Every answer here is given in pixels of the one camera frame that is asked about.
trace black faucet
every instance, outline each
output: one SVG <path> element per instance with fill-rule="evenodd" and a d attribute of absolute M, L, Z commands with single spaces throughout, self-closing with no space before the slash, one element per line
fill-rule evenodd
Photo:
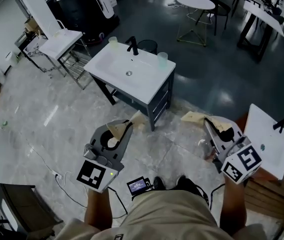
<path fill-rule="evenodd" d="M 129 42 L 131 42 L 130 47 L 127 49 L 128 52 L 131 51 L 131 49 L 133 48 L 133 54 L 134 55 L 138 55 L 138 51 L 137 51 L 137 44 L 136 44 L 136 39 L 134 36 L 131 36 L 129 38 L 129 40 L 127 40 L 125 43 L 128 44 Z"/>

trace power strip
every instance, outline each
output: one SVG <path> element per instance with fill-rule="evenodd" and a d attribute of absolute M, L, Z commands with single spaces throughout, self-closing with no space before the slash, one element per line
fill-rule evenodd
<path fill-rule="evenodd" d="M 62 176 L 61 174 L 57 173 L 56 171 L 52 170 L 51 172 L 52 172 L 52 174 L 54 175 L 54 177 L 57 175 L 56 178 L 57 178 L 58 180 L 63 179 L 63 176 Z"/>

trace black shoe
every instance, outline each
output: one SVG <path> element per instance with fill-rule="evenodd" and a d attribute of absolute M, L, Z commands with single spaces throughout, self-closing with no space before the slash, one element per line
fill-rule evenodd
<path fill-rule="evenodd" d="M 186 180 L 186 179 L 187 179 L 187 178 L 186 178 L 185 175 L 180 176 L 180 177 L 177 179 L 177 181 L 176 181 L 176 185 L 178 185 L 178 182 L 184 181 L 184 180 Z"/>
<path fill-rule="evenodd" d="M 162 179 L 161 179 L 160 177 L 158 177 L 158 176 L 156 176 L 156 177 L 154 178 L 154 183 L 153 183 L 153 185 L 154 185 L 154 189 L 155 189 L 155 190 L 166 190 L 166 187 L 165 187 L 165 185 L 164 185 Z"/>

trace gray tile floor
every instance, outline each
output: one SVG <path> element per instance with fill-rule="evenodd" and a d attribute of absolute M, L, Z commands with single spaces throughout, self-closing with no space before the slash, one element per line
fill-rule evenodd
<path fill-rule="evenodd" d="M 56 113 L 45 126 L 44 122 L 55 107 Z M 203 112 L 187 101 L 174 98 L 172 107 L 164 112 L 154 132 L 148 125 L 142 130 L 134 130 L 122 160 L 125 168 L 111 184 L 127 208 L 131 204 L 131 195 L 126 183 L 140 176 L 153 180 L 159 175 L 167 187 L 172 188 L 178 176 L 185 174 L 208 194 L 223 182 L 215 167 L 203 160 L 205 146 L 198 145 L 198 141 L 205 138 L 203 130 L 180 121 L 189 110 Z M 8 72 L 0 93 L 0 125 L 8 121 L 2 131 L 8 134 L 17 157 L 16 165 L 3 172 L 2 182 L 36 185 L 62 220 L 82 220 L 85 209 L 58 187 L 39 155 L 52 170 L 62 175 L 73 171 L 76 159 L 83 155 L 84 145 L 98 126 L 129 119 L 135 112 L 121 101 L 112 106 L 95 82 L 81 90 L 70 77 L 63 78 L 56 70 L 42 73 L 23 58 Z M 65 190 L 86 205 L 84 187 L 72 183 L 70 177 L 68 173 Z M 123 215 L 124 210 L 112 192 L 110 199 L 113 216 Z M 212 208 L 217 222 L 222 200 L 223 189 L 220 189 L 214 195 Z M 115 219 L 113 226 L 120 225 L 122 219 Z M 276 219 L 248 211 L 248 224 L 256 222 L 264 225 L 269 238 L 279 226 Z"/>
<path fill-rule="evenodd" d="M 158 51 L 167 52 L 176 63 L 175 96 L 209 113 L 236 120 L 254 103 L 274 119 L 284 118 L 284 37 L 274 40 L 273 33 L 260 63 L 246 50 L 238 49 L 248 20 L 241 0 L 225 31 L 225 17 L 218 17 L 216 36 L 214 25 L 207 27 L 207 47 L 176 42 L 179 22 L 185 20 L 187 9 L 167 6 L 175 1 L 119 0 L 115 11 L 120 25 L 108 37 L 117 36 L 122 43 L 130 36 L 136 36 L 137 41 L 155 40 Z M 231 6 L 233 0 L 221 1 Z M 259 27 L 249 32 L 256 44 L 262 34 Z M 107 39 L 92 47 L 92 54 L 106 44 Z"/>

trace wooden pallet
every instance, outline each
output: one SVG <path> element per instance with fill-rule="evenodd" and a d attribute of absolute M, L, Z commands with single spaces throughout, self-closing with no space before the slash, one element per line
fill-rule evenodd
<path fill-rule="evenodd" d="M 247 209 L 284 220 L 284 178 L 274 182 L 249 180 L 245 202 Z"/>

